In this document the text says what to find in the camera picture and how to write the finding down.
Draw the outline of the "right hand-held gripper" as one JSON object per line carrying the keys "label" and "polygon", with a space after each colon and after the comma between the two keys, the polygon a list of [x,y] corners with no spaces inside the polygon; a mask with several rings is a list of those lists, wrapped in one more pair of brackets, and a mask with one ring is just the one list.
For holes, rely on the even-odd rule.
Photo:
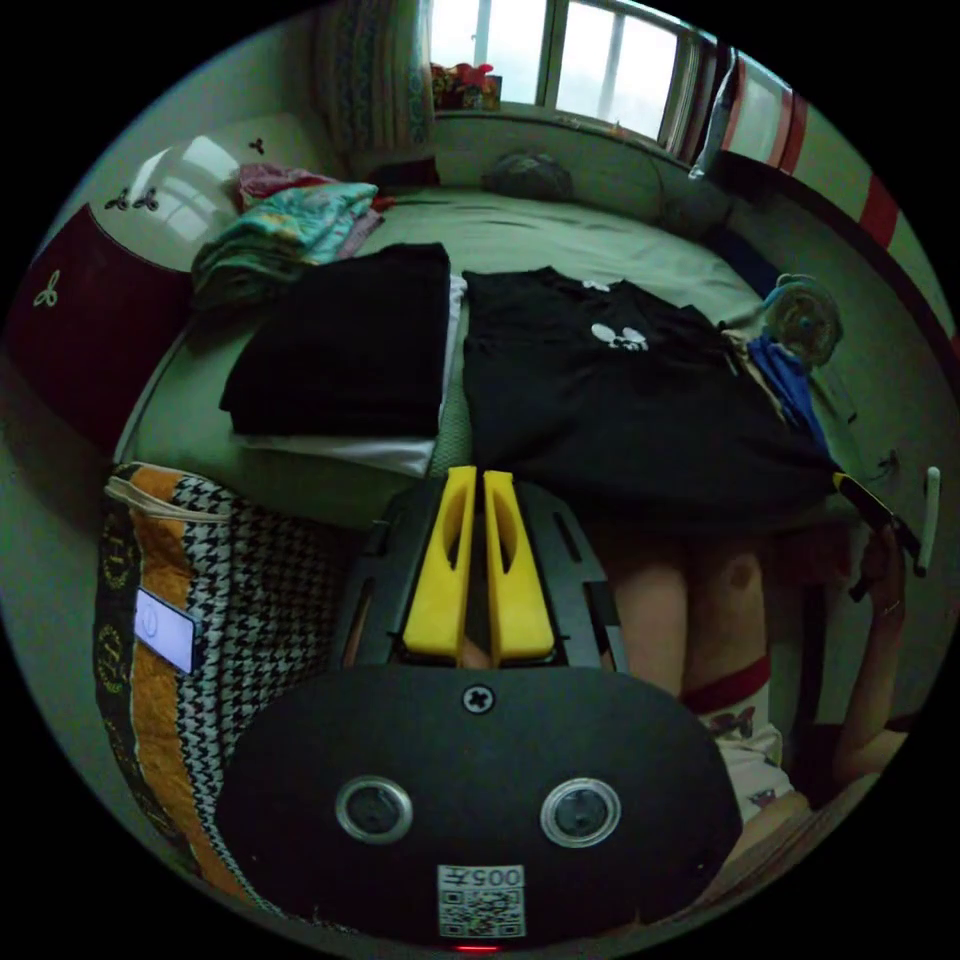
{"label": "right hand-held gripper", "polygon": [[887,580],[895,565],[904,559],[912,561],[914,572],[922,576],[923,541],[906,521],[849,474],[835,471],[832,482],[836,492],[855,508],[872,534],[860,577],[849,589],[850,599],[860,602]]}

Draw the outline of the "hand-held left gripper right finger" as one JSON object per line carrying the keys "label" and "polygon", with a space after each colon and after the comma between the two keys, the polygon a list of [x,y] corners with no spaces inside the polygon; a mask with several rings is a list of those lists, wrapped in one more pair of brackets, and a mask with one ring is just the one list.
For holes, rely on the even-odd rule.
{"label": "hand-held left gripper right finger", "polygon": [[493,664],[544,661],[554,632],[513,476],[484,472],[483,495]]}

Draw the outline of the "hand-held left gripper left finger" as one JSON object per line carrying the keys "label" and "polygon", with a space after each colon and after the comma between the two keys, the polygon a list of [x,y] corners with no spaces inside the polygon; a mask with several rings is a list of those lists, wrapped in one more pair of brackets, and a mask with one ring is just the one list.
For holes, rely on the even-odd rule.
{"label": "hand-held left gripper left finger", "polygon": [[415,658],[464,662],[476,488],[476,467],[447,472],[402,634]]}

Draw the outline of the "person's right hand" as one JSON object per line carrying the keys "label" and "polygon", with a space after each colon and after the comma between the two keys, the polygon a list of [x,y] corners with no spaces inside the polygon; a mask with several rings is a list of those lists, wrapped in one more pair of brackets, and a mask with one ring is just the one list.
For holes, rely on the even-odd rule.
{"label": "person's right hand", "polygon": [[906,564],[892,525],[870,535],[860,572],[867,581],[873,619],[884,624],[902,624],[906,611]]}

